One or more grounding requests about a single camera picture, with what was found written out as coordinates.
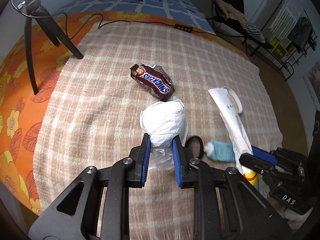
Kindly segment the blue checkered bed sheet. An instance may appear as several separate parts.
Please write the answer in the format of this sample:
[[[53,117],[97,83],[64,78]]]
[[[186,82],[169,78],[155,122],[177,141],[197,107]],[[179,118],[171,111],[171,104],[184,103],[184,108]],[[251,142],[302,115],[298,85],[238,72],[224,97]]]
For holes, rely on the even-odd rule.
[[[165,17],[214,34],[212,27],[190,0],[74,0],[62,6],[68,14],[89,11],[116,11],[123,19],[137,20],[143,14]]]

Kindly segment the Snickers candy wrapper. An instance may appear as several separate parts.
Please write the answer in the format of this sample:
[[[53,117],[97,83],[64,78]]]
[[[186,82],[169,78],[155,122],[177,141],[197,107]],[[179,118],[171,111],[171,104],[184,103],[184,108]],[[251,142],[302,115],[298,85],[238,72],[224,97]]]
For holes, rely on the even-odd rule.
[[[130,75],[133,80],[160,101],[168,101],[175,91],[172,79],[159,65],[134,64],[130,68]]]

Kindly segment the black tripod stand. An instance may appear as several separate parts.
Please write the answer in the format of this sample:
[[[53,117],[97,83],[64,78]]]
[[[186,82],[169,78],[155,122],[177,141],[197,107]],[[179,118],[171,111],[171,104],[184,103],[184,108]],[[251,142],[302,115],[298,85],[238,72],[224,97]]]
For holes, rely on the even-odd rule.
[[[82,59],[84,56],[71,41],[68,30],[60,28],[53,15],[42,5],[41,0],[23,0],[19,5],[14,5],[13,1],[11,3],[14,9],[25,17],[25,59],[33,94],[36,95],[39,90],[33,66],[35,57],[32,55],[35,45],[39,45],[47,38],[47,41],[56,47],[63,44],[77,59]]]

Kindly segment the clothes on chair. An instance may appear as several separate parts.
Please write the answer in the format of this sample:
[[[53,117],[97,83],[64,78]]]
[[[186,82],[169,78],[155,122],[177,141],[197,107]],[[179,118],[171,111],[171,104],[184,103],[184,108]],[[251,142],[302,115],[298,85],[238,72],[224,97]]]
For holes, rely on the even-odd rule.
[[[245,15],[235,9],[232,5],[224,2],[223,0],[215,0],[215,3],[219,9],[219,13],[224,20],[228,23],[235,24],[235,27],[239,27],[240,31],[244,31],[250,37],[254,38],[260,43],[265,43],[265,38],[262,32],[251,22],[245,19]]]

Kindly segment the black folding chair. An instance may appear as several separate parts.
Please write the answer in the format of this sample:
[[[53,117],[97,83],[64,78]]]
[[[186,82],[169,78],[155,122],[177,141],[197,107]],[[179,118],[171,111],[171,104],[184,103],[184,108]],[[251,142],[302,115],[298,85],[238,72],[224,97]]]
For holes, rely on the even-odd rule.
[[[244,0],[211,0],[210,13],[211,16],[206,20],[213,24],[216,22],[223,23],[238,33],[238,35],[234,35],[234,38],[243,39],[242,45],[245,47],[246,54],[249,52],[248,41],[257,45],[252,55],[261,47],[266,50],[273,48],[272,44],[263,36],[261,30],[246,19]]]

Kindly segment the white tissue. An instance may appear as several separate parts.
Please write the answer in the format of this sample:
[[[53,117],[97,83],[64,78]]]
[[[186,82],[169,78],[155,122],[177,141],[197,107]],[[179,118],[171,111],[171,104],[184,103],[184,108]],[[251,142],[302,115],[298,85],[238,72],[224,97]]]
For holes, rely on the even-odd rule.
[[[153,147],[167,147],[177,135],[185,143],[188,134],[188,122],[185,105],[178,98],[167,102],[156,102],[141,111],[140,126],[150,136]]]

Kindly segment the orange floral bed sheet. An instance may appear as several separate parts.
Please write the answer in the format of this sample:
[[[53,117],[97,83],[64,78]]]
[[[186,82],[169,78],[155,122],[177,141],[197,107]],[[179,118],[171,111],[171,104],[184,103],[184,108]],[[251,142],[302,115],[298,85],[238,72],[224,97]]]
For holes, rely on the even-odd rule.
[[[67,25],[68,34],[75,36],[73,43],[76,46],[93,24],[100,21],[101,26],[106,24],[104,28],[115,23],[131,22],[168,28],[173,28],[176,23],[191,27],[161,16],[143,14],[137,20],[131,20],[123,19],[116,13],[116,11],[82,12],[71,14],[67,20],[69,23],[65,22],[63,16],[55,20],[62,29]],[[244,52],[214,34],[197,27],[192,33],[223,46],[249,61]],[[67,60],[73,55],[65,46],[56,47],[49,43],[47,38],[34,46],[33,66],[36,81],[39,83],[37,85],[39,92],[34,95],[29,80],[24,45],[23,35],[1,65],[1,182],[20,201],[22,208],[27,208],[39,216],[44,209],[41,208],[33,173],[34,151],[52,92]]]

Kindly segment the black drying rack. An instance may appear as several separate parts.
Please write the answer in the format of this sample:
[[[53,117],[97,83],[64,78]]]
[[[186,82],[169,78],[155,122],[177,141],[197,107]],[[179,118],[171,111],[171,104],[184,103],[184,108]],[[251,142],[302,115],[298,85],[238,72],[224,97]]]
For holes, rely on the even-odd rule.
[[[279,0],[262,27],[271,48],[267,50],[276,71],[288,81],[308,52],[318,47],[315,23],[305,0]]]

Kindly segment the beige plaid blanket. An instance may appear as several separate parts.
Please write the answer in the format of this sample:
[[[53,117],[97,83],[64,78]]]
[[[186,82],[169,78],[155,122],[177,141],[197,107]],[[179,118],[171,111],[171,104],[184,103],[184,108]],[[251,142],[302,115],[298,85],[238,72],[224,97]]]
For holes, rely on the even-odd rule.
[[[189,134],[228,141],[208,92],[228,86],[244,105],[240,118],[250,142],[264,150],[282,143],[258,67],[225,43],[160,25],[118,22],[93,27],[79,47],[85,56],[71,57],[64,66],[35,148],[34,178],[44,211],[85,167],[110,166],[140,143],[140,114],[157,99],[131,78],[135,63],[159,64],[171,77]]]

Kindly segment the colourful white tube wrapper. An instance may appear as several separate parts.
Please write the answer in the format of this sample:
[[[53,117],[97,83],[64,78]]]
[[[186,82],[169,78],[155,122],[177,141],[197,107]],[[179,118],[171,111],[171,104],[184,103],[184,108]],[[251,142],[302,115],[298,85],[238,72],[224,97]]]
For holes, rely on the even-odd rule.
[[[236,168],[253,186],[259,182],[257,172],[240,164],[242,154],[253,154],[252,146],[240,119],[243,113],[242,103],[236,92],[229,87],[211,88],[208,90],[216,103],[221,118],[227,128],[235,154]]]

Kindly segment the black inline remote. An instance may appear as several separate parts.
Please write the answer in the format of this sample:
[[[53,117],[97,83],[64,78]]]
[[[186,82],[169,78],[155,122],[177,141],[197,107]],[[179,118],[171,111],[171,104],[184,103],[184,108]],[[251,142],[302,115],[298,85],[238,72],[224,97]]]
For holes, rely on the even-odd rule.
[[[181,31],[187,32],[187,33],[192,33],[192,31],[193,31],[193,27],[186,26],[186,25],[181,25],[181,24],[178,24],[178,23],[176,23],[174,25],[174,29],[181,30]]]

